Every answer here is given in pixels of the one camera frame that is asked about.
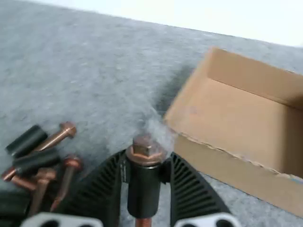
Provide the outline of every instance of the cardboard box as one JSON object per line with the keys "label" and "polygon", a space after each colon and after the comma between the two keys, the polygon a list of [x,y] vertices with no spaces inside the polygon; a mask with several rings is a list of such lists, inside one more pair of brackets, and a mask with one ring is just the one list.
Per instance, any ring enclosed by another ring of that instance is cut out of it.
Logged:
{"label": "cardboard box", "polygon": [[165,121],[198,171],[303,217],[303,76],[213,48]]}

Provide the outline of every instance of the copper bolt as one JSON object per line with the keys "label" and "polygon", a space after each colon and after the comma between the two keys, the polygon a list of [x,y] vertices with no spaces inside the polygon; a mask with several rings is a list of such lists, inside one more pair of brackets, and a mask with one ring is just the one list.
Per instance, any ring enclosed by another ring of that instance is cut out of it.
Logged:
{"label": "copper bolt", "polygon": [[4,181],[11,181],[12,177],[16,175],[16,169],[12,166],[1,174],[1,178]]}
{"label": "copper bolt", "polygon": [[68,193],[74,174],[82,169],[82,161],[77,156],[69,155],[64,160],[63,166],[66,167],[66,169],[62,178],[60,189],[51,206],[51,212],[56,209],[56,207],[60,204],[60,202]]}
{"label": "copper bolt", "polygon": [[15,185],[17,185],[17,186],[19,186],[21,188],[25,188],[25,189],[27,189],[27,190],[29,190],[31,192],[34,192],[36,190],[36,188],[37,188],[37,185],[34,182],[29,181],[29,180],[24,179],[24,178],[21,178],[21,177],[16,176],[16,175],[11,178],[11,181]]}
{"label": "copper bolt", "polygon": [[73,138],[77,132],[75,125],[71,122],[61,123],[60,127],[61,129],[57,133],[51,135],[33,151],[41,151],[47,148],[54,147],[66,137]]}
{"label": "copper bolt", "polygon": [[33,216],[40,211],[43,197],[48,184],[56,179],[56,171],[51,168],[40,168],[36,175],[37,187],[33,195],[32,204],[29,208],[28,216]]}
{"label": "copper bolt", "polygon": [[151,218],[142,218],[136,219],[135,227],[152,227],[152,219]]}

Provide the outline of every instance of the bolt threads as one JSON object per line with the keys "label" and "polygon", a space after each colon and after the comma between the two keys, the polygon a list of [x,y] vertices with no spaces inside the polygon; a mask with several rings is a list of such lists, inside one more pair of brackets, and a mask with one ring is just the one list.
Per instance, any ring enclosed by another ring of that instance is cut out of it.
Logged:
{"label": "bolt threads", "polygon": [[51,212],[53,212],[57,208],[57,206],[60,204],[60,202],[64,199],[64,197],[68,193],[74,173],[75,173],[75,168],[73,168],[71,166],[66,168],[64,175],[63,175],[60,189],[57,193],[55,200],[52,203],[52,206],[50,209]]}
{"label": "bolt threads", "polygon": [[151,218],[137,218],[135,227],[152,227]]}
{"label": "bolt threads", "polygon": [[37,189],[33,195],[32,204],[28,212],[29,217],[39,212],[47,186],[48,182],[38,182]]}
{"label": "bolt threads", "polygon": [[40,144],[38,147],[36,147],[33,151],[41,151],[45,150],[47,148],[51,148],[58,143],[60,143],[63,139],[67,137],[66,131],[59,131],[49,138],[47,138],[42,144]]}

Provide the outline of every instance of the gray carpet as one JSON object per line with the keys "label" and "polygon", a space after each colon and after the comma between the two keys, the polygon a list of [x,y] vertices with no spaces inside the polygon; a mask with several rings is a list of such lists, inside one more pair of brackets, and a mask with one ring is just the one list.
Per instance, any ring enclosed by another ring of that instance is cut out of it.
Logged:
{"label": "gray carpet", "polygon": [[[4,148],[13,138],[34,123],[54,132],[66,120],[79,133],[59,145],[61,154],[81,154],[91,170],[130,144],[151,106],[165,113],[212,45],[303,74],[303,49],[0,0],[0,172],[10,166]],[[206,178],[243,226],[303,226],[290,213]],[[19,190],[4,182],[0,188]],[[130,226],[122,200],[121,226]],[[163,186],[154,226],[167,226],[168,216]]]}

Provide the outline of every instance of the hex bolt head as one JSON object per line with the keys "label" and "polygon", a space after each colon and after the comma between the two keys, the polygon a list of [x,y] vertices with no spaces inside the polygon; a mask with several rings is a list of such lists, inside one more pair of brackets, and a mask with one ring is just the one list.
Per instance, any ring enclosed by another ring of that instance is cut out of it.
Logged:
{"label": "hex bolt head", "polygon": [[63,165],[65,167],[74,167],[75,169],[80,171],[82,169],[82,160],[76,155],[68,155],[64,159]]}
{"label": "hex bolt head", "polygon": [[126,150],[126,156],[142,166],[152,166],[165,159],[166,152],[149,134],[134,138],[133,144]]}
{"label": "hex bolt head", "polygon": [[61,131],[68,134],[68,136],[71,138],[73,138],[77,133],[76,126],[71,122],[60,123],[60,127],[61,127]]}

